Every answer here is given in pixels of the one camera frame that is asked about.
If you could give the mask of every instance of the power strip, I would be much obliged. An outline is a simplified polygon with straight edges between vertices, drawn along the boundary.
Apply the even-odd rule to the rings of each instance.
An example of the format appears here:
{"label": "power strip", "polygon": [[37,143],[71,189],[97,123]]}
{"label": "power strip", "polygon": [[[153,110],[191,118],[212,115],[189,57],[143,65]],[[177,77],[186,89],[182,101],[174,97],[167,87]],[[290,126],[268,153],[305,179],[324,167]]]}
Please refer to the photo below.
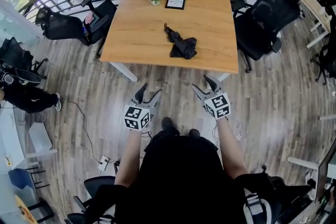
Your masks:
{"label": "power strip", "polygon": [[106,170],[107,165],[109,164],[109,161],[110,161],[110,158],[102,156],[101,161],[100,161],[101,164],[98,165],[99,170],[104,172]]}

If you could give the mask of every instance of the laminate flooring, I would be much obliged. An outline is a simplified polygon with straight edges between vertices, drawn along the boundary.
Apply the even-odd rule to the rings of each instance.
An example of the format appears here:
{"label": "laminate flooring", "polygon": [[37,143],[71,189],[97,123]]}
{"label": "laminate flooring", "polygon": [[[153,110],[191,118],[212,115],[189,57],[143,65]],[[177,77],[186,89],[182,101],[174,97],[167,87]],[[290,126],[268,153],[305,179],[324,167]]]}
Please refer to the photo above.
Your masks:
{"label": "laminate flooring", "polygon": [[[246,74],[239,52],[239,74],[224,81],[232,106],[229,124],[240,139],[249,171],[261,172],[265,164],[270,175],[283,177],[289,185],[303,184],[306,169],[288,163],[287,156],[317,162],[335,137],[335,121],[318,120],[320,115],[336,113],[336,103],[331,95],[332,86],[323,86],[322,78],[315,82],[318,67],[309,60],[322,43],[306,48],[314,38],[309,32],[314,18],[305,11],[305,20],[298,19],[282,31],[279,53],[252,61],[253,72]],[[145,82],[149,84],[146,98],[162,90],[158,114],[148,128],[153,135],[160,130],[163,117],[169,116],[182,134],[196,128],[201,136],[218,143],[215,120],[203,110],[191,88],[194,83],[206,89],[203,80],[206,71],[128,65],[139,78],[133,83],[110,64],[95,59],[97,46],[86,47],[77,40],[43,39],[31,48],[36,59],[49,59],[44,65],[48,78],[41,87],[50,93],[59,92],[62,98],[81,107],[97,159],[102,155],[111,161],[121,158],[128,135],[121,114]],[[98,163],[92,157],[83,130],[83,116],[75,104],[63,100],[60,113],[55,109],[44,113],[44,124],[59,152],[42,160],[47,173],[39,177],[51,186],[38,193],[55,210],[56,217],[50,223],[63,223],[67,214],[79,212],[72,197],[87,199],[83,181],[98,176]],[[27,129],[38,117],[39,113],[27,115]],[[148,137],[142,139],[142,149],[149,141]],[[113,174],[112,164],[101,173]]]}

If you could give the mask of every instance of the strap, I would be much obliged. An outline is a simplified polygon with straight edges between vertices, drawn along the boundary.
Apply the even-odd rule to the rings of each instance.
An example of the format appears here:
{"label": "strap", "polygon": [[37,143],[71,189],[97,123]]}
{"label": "strap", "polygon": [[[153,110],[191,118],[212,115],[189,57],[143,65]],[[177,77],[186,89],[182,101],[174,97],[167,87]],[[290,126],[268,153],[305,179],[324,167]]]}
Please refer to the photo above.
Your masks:
{"label": "strap", "polygon": [[245,215],[247,224],[260,224],[254,222],[254,216],[257,217],[259,214],[264,213],[262,205],[266,208],[266,222],[262,224],[271,224],[272,221],[272,211],[268,201],[260,199],[257,193],[251,193],[248,189],[244,188],[244,193],[246,197],[246,203],[243,205],[243,212]]}

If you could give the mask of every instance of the picture frame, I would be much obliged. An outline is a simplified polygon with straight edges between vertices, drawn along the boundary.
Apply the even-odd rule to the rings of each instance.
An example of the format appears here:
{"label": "picture frame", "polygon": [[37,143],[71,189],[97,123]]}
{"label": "picture frame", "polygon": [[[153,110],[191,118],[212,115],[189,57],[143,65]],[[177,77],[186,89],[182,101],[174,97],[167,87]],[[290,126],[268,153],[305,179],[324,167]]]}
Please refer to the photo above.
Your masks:
{"label": "picture frame", "polygon": [[185,0],[167,0],[165,8],[184,9]]}

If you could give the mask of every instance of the forearm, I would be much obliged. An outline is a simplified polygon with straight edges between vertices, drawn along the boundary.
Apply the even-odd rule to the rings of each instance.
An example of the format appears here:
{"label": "forearm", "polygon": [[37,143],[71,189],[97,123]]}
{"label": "forearm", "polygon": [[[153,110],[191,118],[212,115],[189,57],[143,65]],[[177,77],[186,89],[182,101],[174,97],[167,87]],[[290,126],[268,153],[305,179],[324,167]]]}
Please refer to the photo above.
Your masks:
{"label": "forearm", "polygon": [[136,180],[140,168],[140,144],[141,132],[131,130],[116,175],[116,185],[128,188]]}
{"label": "forearm", "polygon": [[217,120],[217,127],[224,170],[233,179],[239,175],[248,174],[244,153],[230,129],[228,120],[226,118]]}
{"label": "forearm", "polygon": [[5,91],[3,89],[0,89],[0,102],[2,102],[5,99]]}

